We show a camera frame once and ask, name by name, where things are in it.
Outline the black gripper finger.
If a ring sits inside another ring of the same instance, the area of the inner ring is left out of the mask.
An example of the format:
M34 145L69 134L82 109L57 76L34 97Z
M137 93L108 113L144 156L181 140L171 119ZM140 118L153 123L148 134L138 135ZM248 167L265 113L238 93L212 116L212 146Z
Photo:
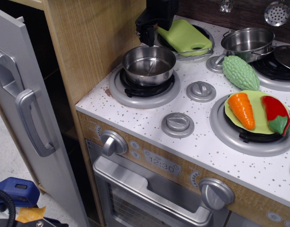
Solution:
M138 36L140 42L146 44L146 26L136 24L135 33Z
M154 26L146 27L146 45L152 47L154 45Z

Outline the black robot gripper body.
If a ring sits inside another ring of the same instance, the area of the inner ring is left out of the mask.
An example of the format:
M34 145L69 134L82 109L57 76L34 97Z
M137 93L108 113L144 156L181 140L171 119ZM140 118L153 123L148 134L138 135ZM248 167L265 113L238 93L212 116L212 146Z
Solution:
M136 30L144 30L145 27L154 26L169 30L175 14L178 12L178 0L147 0L146 8L136 19Z

